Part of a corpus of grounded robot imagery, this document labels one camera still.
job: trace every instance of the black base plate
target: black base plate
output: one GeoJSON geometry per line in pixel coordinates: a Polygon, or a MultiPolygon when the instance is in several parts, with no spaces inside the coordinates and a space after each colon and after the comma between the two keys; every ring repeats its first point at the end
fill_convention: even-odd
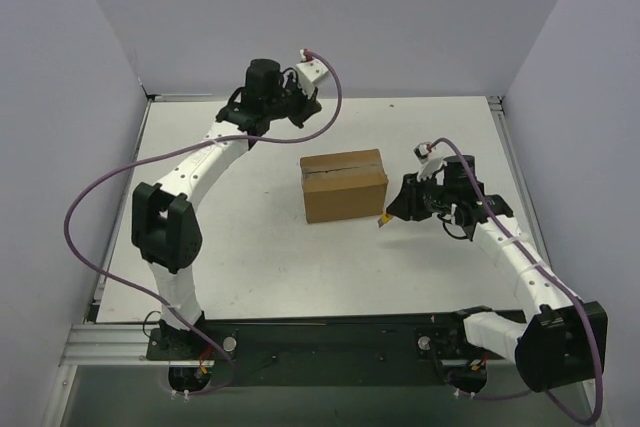
{"type": "MultiPolygon", "coordinates": [[[[517,319],[519,312],[501,314],[517,319]]],[[[307,319],[205,320],[198,326],[219,345],[237,340],[232,352],[237,366],[235,386],[425,386],[443,383],[433,355],[418,347],[432,339],[439,360],[462,360],[459,324],[450,314],[411,314],[307,319]]],[[[194,360],[187,345],[151,332],[148,360],[194,360]]],[[[212,384],[229,379],[222,357],[212,372],[212,384]]]]}

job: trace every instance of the screw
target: screw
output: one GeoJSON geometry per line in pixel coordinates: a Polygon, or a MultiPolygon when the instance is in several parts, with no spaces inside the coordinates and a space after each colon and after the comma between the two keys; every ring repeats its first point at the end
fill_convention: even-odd
{"type": "Polygon", "coordinates": [[[431,342],[431,339],[429,337],[427,337],[426,335],[423,335],[422,337],[420,337],[418,339],[418,348],[420,350],[429,350],[429,343],[431,342]]]}
{"type": "Polygon", "coordinates": [[[225,352],[233,352],[234,350],[236,350],[236,345],[238,345],[238,342],[233,337],[227,337],[222,342],[222,348],[225,350],[225,352]]]}

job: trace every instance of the cable connector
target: cable connector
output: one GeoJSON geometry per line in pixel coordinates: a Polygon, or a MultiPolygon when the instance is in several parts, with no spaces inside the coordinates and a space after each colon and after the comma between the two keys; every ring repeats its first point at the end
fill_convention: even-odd
{"type": "Polygon", "coordinates": [[[424,164],[429,158],[429,154],[433,150],[431,147],[431,142],[420,142],[413,149],[413,153],[416,155],[420,163],[424,164]]]}
{"type": "Polygon", "coordinates": [[[296,64],[298,85],[308,98],[312,98],[318,86],[327,77],[329,69],[323,62],[314,59],[306,49],[300,51],[302,62],[296,64]]]}

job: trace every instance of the brown cardboard box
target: brown cardboard box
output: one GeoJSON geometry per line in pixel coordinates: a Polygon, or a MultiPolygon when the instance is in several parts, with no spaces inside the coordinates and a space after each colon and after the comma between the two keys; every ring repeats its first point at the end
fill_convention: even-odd
{"type": "Polygon", "coordinates": [[[309,224],[382,213],[388,179],[379,150],[303,157],[300,168],[309,224]]]}

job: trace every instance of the wire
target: wire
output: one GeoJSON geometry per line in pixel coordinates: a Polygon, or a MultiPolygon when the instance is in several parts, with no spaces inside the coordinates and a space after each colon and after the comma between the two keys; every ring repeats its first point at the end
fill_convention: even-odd
{"type": "MultiPolygon", "coordinates": [[[[454,380],[455,380],[455,375],[453,374],[453,371],[449,371],[446,377],[447,383],[452,387],[455,387],[452,384],[454,380]]],[[[513,394],[506,394],[506,395],[483,395],[483,394],[475,394],[475,393],[472,394],[470,392],[465,392],[464,390],[460,390],[457,387],[456,387],[456,392],[464,395],[465,397],[469,397],[470,399],[480,400],[483,402],[504,402],[508,400],[516,400],[516,399],[521,399],[522,397],[526,397],[527,395],[530,395],[533,393],[531,390],[527,389],[527,390],[522,390],[520,392],[515,392],[513,394]]]]}
{"type": "Polygon", "coordinates": [[[152,310],[151,312],[149,312],[149,313],[147,314],[147,316],[146,316],[146,317],[144,318],[144,320],[142,321],[142,333],[143,333],[144,335],[146,335],[148,339],[150,339],[150,338],[151,338],[151,336],[150,336],[149,334],[147,334],[147,331],[146,331],[146,330],[144,330],[144,328],[145,328],[145,326],[147,325],[147,322],[149,322],[149,317],[151,317],[153,314],[160,314],[160,315],[162,315],[162,312],[160,312],[159,310],[152,310]]]}
{"type": "Polygon", "coordinates": [[[447,235],[449,237],[451,237],[452,239],[456,239],[456,240],[467,240],[469,237],[467,237],[467,234],[465,235],[455,235],[452,234],[451,231],[449,230],[449,228],[447,227],[447,223],[443,220],[442,221],[442,228],[444,229],[444,231],[447,233],[447,235]]]}
{"type": "MultiPolygon", "coordinates": [[[[158,387],[160,387],[160,389],[165,391],[167,394],[171,394],[172,396],[173,395],[179,395],[179,396],[185,397],[184,392],[178,392],[177,390],[173,390],[173,388],[171,388],[170,386],[166,385],[166,379],[165,379],[165,375],[164,375],[163,372],[160,372],[158,374],[158,387]]],[[[193,392],[189,391],[189,397],[197,397],[197,396],[211,394],[212,392],[215,392],[216,390],[220,390],[220,387],[212,386],[212,387],[207,387],[207,388],[202,389],[202,390],[196,390],[196,391],[193,391],[193,392]]]]}
{"type": "Polygon", "coordinates": [[[205,349],[204,352],[202,352],[202,354],[200,354],[200,362],[199,362],[199,366],[200,366],[200,370],[202,371],[203,374],[208,374],[209,372],[207,371],[206,367],[203,365],[205,360],[208,360],[209,357],[211,357],[211,354],[213,353],[213,347],[211,347],[210,345],[207,346],[207,348],[205,349]]]}
{"type": "Polygon", "coordinates": [[[284,76],[286,75],[287,72],[292,72],[294,77],[295,77],[295,79],[296,79],[296,82],[298,82],[298,71],[296,69],[294,69],[293,67],[287,67],[280,74],[284,78],[284,76]]]}
{"type": "Polygon", "coordinates": [[[112,272],[109,272],[105,269],[102,269],[100,267],[98,267],[96,264],[94,264],[91,260],[89,260],[87,257],[85,257],[80,250],[78,249],[78,247],[76,246],[76,244],[74,243],[72,237],[71,237],[71,219],[73,218],[73,214],[76,211],[76,209],[78,208],[78,205],[80,205],[80,202],[82,202],[82,200],[89,195],[89,193],[91,193],[96,187],[98,187],[100,184],[106,182],[107,180],[109,180],[112,177],[115,177],[118,174],[121,174],[122,172],[126,172],[128,170],[131,170],[135,167],[139,167],[141,165],[146,165],[146,164],[151,164],[154,162],[159,162],[161,160],[166,160],[166,159],[171,159],[173,157],[177,157],[178,155],[181,154],[185,154],[187,152],[192,152],[194,150],[199,150],[203,147],[207,147],[209,145],[213,145],[217,142],[229,142],[229,141],[233,141],[233,140],[247,140],[247,141],[255,141],[255,142],[269,142],[272,144],[299,144],[302,142],[308,142],[310,140],[313,140],[317,137],[319,137],[320,135],[324,134],[327,130],[329,130],[329,128],[336,122],[336,120],[338,119],[338,115],[340,114],[340,110],[342,109],[342,84],[340,82],[340,79],[338,77],[338,74],[336,73],[335,69],[331,66],[331,64],[321,55],[318,55],[314,52],[310,52],[310,51],[305,51],[305,53],[308,56],[311,56],[312,58],[316,58],[318,59],[320,62],[324,63],[327,66],[327,69],[329,70],[329,72],[331,73],[333,80],[336,84],[336,90],[337,90],[337,94],[338,94],[338,99],[336,102],[336,109],[333,113],[333,116],[331,117],[331,119],[329,120],[329,122],[327,122],[327,124],[322,127],[321,129],[319,129],[318,131],[314,132],[311,135],[307,135],[305,137],[299,137],[299,138],[295,138],[295,139],[276,139],[276,138],[271,138],[271,137],[258,137],[258,136],[254,136],[254,135],[228,135],[225,137],[218,137],[217,139],[209,139],[209,140],[205,140],[204,142],[199,142],[197,144],[194,145],[190,145],[188,147],[183,147],[182,149],[178,149],[178,150],[174,150],[173,152],[169,152],[166,154],[162,154],[162,155],[157,155],[155,157],[149,157],[147,159],[142,159],[142,160],[137,160],[135,162],[131,162],[130,164],[118,167],[117,169],[112,170],[111,172],[107,172],[106,174],[104,174],[103,176],[99,177],[98,179],[94,180],[91,184],[89,184],[87,187],[85,187],[84,190],[82,190],[82,192],[80,192],[80,194],[78,194],[78,196],[73,200],[73,202],[71,203],[71,205],[69,206],[69,209],[67,210],[67,213],[65,215],[64,218],[64,238],[65,241],[69,247],[69,249],[71,250],[71,252],[73,253],[73,255],[80,261],[82,262],[85,266],[87,266],[88,268],[90,268],[91,270],[93,270],[94,272],[97,272],[100,275],[104,275],[106,278],[111,279],[115,282],[119,282],[123,285],[126,285],[127,287],[130,287],[132,289],[135,289],[139,292],[142,292],[143,294],[147,294],[150,297],[153,297],[154,299],[156,299],[158,302],[160,302],[163,306],[165,306],[167,308],[167,310],[169,312],[171,312],[171,314],[173,314],[173,316],[178,319],[185,327],[187,327],[189,330],[191,330],[194,334],[196,334],[198,337],[200,337],[202,340],[204,340],[208,345],[210,345],[211,347],[213,347],[221,356],[222,358],[225,360],[225,362],[227,362],[231,368],[232,368],[232,376],[231,378],[220,384],[217,386],[212,386],[209,387],[208,389],[203,389],[202,391],[200,391],[200,394],[204,394],[204,393],[210,393],[210,392],[214,392],[220,389],[223,389],[225,387],[228,387],[229,385],[231,385],[234,380],[235,380],[235,376],[236,376],[236,366],[235,363],[233,362],[233,359],[229,356],[229,354],[220,346],[218,345],[213,339],[211,339],[208,335],[206,335],[204,332],[202,332],[200,329],[198,329],[196,326],[194,326],[191,322],[189,322],[186,318],[184,318],[184,316],[182,314],[180,314],[180,312],[178,312],[170,303],[169,301],[167,301],[164,297],[162,297],[161,295],[158,295],[157,293],[153,292],[152,290],[147,289],[146,287],[143,287],[142,285],[136,284],[135,282],[132,282],[130,280],[127,280],[123,277],[120,277],[112,272]]]}
{"type": "Polygon", "coordinates": [[[478,362],[477,364],[471,366],[471,370],[476,371],[481,369],[482,367],[486,367],[487,366],[487,360],[489,360],[489,352],[487,352],[486,354],[484,354],[482,356],[482,359],[480,359],[480,362],[478,362]]]}
{"type": "Polygon", "coordinates": [[[593,370],[595,374],[594,379],[596,384],[596,395],[595,395],[595,402],[594,402],[595,405],[593,407],[593,412],[589,417],[587,417],[586,419],[583,419],[581,417],[578,417],[578,415],[571,408],[563,404],[560,401],[560,399],[558,399],[555,396],[555,394],[553,394],[553,392],[546,391],[545,393],[549,397],[549,399],[551,399],[551,401],[574,422],[581,425],[594,424],[602,415],[602,407],[604,402],[604,392],[603,392],[603,382],[602,382],[602,363],[600,362],[600,353],[598,352],[598,343],[596,341],[593,328],[591,327],[591,323],[589,322],[589,317],[587,316],[587,312],[584,310],[584,307],[582,306],[582,302],[578,297],[576,297],[573,294],[573,292],[571,292],[554,275],[550,274],[549,272],[546,271],[546,269],[541,267],[540,264],[538,264],[536,259],[533,257],[531,252],[529,252],[529,250],[524,246],[524,244],[520,242],[517,238],[515,238],[514,235],[511,232],[509,232],[509,229],[507,229],[504,226],[504,224],[500,222],[500,219],[498,219],[496,214],[494,214],[493,211],[489,208],[487,199],[482,193],[480,186],[478,185],[476,176],[473,173],[473,170],[471,169],[471,167],[469,167],[469,163],[464,158],[464,155],[462,155],[462,152],[460,152],[460,149],[458,149],[458,147],[456,147],[456,145],[452,141],[450,141],[445,137],[441,137],[437,139],[435,142],[433,142],[433,144],[431,144],[431,147],[433,148],[440,143],[448,145],[451,148],[451,150],[453,150],[453,152],[456,154],[456,156],[460,159],[460,163],[462,164],[462,167],[464,168],[467,176],[469,177],[469,181],[471,182],[471,185],[478,197],[478,200],[482,202],[482,206],[484,207],[484,210],[487,212],[487,215],[489,216],[489,218],[498,226],[498,229],[500,229],[500,231],[509,240],[513,240],[513,244],[518,248],[518,250],[520,250],[520,252],[522,252],[522,255],[524,255],[525,258],[529,262],[531,262],[531,265],[536,269],[536,271],[538,271],[540,275],[542,275],[550,283],[556,286],[564,295],[566,295],[567,298],[571,301],[571,303],[575,307],[576,313],[578,314],[578,317],[580,317],[580,321],[582,322],[582,326],[584,327],[584,331],[587,336],[589,350],[591,351],[591,360],[593,362],[593,370]]]}

